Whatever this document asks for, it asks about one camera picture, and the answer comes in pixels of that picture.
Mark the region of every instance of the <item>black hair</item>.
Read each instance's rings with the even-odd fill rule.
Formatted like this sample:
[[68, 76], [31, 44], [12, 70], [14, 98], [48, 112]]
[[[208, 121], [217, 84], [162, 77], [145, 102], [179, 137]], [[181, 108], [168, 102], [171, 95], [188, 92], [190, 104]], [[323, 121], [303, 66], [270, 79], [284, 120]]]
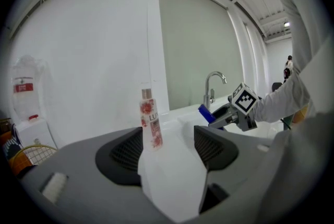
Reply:
[[291, 56], [291, 55], [288, 56], [288, 61], [286, 62], [285, 65], [288, 65], [288, 62], [289, 62], [290, 60], [292, 60], [292, 56]]

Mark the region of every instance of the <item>white cube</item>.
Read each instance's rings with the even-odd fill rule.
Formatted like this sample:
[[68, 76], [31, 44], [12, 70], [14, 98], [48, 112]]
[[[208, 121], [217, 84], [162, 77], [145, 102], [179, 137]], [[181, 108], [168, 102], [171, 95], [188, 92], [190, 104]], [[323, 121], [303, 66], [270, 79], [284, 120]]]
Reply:
[[240, 110], [244, 115], [248, 115], [255, 106], [259, 98], [245, 83], [241, 83], [232, 94], [232, 105]]

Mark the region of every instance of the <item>floral bottle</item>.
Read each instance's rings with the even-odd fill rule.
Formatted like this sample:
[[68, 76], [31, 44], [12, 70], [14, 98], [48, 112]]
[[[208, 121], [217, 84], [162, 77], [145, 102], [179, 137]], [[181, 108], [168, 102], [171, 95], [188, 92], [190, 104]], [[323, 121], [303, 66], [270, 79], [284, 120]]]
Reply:
[[144, 149], [156, 151], [162, 147], [162, 136], [157, 110], [157, 102], [152, 98], [151, 89], [142, 89], [140, 116], [142, 126], [142, 143]]

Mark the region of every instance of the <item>black cable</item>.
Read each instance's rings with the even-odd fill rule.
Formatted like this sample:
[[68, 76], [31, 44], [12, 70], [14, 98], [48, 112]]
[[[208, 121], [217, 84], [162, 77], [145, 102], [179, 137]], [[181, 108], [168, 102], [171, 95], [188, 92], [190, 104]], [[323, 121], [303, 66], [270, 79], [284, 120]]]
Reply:
[[286, 125], [287, 126], [287, 128], [288, 129], [290, 129], [291, 130], [291, 128], [290, 128], [290, 126], [287, 124], [287, 122], [286, 121], [284, 121], [283, 119], [280, 119], [282, 122], [283, 122], [283, 124], [284, 125]]

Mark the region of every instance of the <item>red label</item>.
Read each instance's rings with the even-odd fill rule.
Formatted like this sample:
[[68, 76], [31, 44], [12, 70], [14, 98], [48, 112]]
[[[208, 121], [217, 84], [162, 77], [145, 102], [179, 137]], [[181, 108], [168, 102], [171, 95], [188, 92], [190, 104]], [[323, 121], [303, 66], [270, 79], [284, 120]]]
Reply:
[[14, 86], [14, 93], [24, 92], [24, 91], [33, 91], [33, 84], [32, 83], [26, 83], [26, 84], [15, 85]]

